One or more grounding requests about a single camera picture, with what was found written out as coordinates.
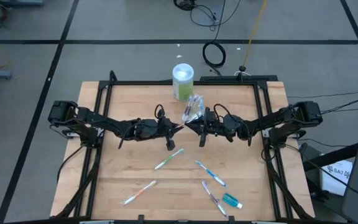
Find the blue toothbrush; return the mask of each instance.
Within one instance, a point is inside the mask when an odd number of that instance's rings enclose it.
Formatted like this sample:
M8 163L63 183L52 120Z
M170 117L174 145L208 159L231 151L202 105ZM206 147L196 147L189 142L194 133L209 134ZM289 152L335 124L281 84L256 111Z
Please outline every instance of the blue toothbrush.
M207 169L200 161L196 161L196 164L199 165L200 167L204 168L204 170L206 170L206 172L211 175L212 178L214 178L218 183L220 183L221 185L223 185L223 187L226 186L226 184L223 182L223 180L221 180L217 175L215 175L214 173L212 173L212 171L210 171L209 169Z

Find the gray concrete floor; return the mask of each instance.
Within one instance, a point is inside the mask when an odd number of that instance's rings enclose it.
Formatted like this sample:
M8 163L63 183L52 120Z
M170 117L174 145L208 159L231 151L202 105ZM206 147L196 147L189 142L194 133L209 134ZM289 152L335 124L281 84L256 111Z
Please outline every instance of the gray concrete floor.
M44 7L13 9L0 28L3 40L58 40L73 0L46 0ZM202 1L220 15L223 1ZM237 0L227 0L224 17ZM347 0L358 24L358 0ZM242 0L232 19L222 25L219 39L248 39L262 1ZM198 22L209 22L195 12ZM189 13L167 0L80 0L67 39L147 40L213 39L214 32L190 21ZM339 0L268 1L256 39L357 40ZM0 206L29 128L57 45L0 45L10 56L11 80L0 80ZM201 56L203 44L65 45L49 89L30 151L6 222L48 218L56 189L56 173L66 141L48 128L54 100L76 101L83 81L105 80L114 70L119 80L171 78L173 66L189 63L196 79L214 75ZM219 70L233 75L247 46L225 44L226 64ZM211 61L220 53L207 50ZM288 96L358 91L358 45L253 45L247 64L253 75L278 75ZM317 98L322 110L347 103L358 95ZM358 111L327 114L308 138L326 144L358 141ZM323 152L335 148L310 142Z

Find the wooden tabletop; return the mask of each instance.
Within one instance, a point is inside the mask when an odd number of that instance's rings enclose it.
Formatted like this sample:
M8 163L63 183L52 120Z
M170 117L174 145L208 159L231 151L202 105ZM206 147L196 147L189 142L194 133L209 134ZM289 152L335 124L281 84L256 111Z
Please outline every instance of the wooden tabletop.
M78 104L92 110L97 87L98 82L84 82ZM268 82L268 90L273 111L288 105L282 82ZM251 86L194 86L194 93L204 96L205 106L212 108L215 103L220 103L242 119L257 119ZM260 95L266 114L263 93L260 92ZM154 118L157 104L163 105L167 117L173 122L181 123L186 103L174 99L172 86L169 85L113 86L108 116L116 120ZM218 108L218 113L226 114L221 108ZM217 198L222 199L227 192L243 204L242 209L237 209L221 201L226 213L234 215L236 220L275 219L266 165L260 158L260 133L252 138L251 147L238 138L229 143L226 138L213 135L208 135L205 147L198 147L200 137L189 128L176 133L173 140L176 144L173 151L167 151L165 138L144 142L125 141L119 150L120 139L106 132L92 218L134 220L143 214L146 220L223 220L221 212L201 185L201 181L206 180ZM297 147L295 140L288 140L287 144ZM65 157L79 145L79 139L69 140ZM183 154L154 171L157 164L181 148L185 149ZM281 149L281 152L288 189L306 212L314 216L299 152L289 147ZM63 168L51 215L60 212L77 190L84 156L85 150ZM195 160L220 176L227 187L213 180L195 164ZM130 204L122 206L126 198L153 180L157 180L157 185L147 189ZM277 189L281 214L285 217L282 194ZM85 193L83 205L86 205L87 198L88 192Z

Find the clear plastic bag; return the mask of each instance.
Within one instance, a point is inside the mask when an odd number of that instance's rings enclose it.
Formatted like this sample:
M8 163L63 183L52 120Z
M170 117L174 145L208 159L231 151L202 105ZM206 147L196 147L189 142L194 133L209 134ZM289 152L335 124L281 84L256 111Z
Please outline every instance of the clear plastic bag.
M181 121L183 123L189 123L195 119L200 118L204 115L204 98L201 95L191 95L187 101L187 106L185 112L181 116Z

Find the white cable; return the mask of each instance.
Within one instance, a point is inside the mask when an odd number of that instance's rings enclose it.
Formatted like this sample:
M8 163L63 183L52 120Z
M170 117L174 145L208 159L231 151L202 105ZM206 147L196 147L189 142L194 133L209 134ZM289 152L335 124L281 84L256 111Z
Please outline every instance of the white cable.
M249 75L249 76L251 76L251 74L248 74L248 73L246 73L246 72L240 72L240 71L234 72L234 76L238 75L239 73L242 73L242 74L244 74L244 75Z

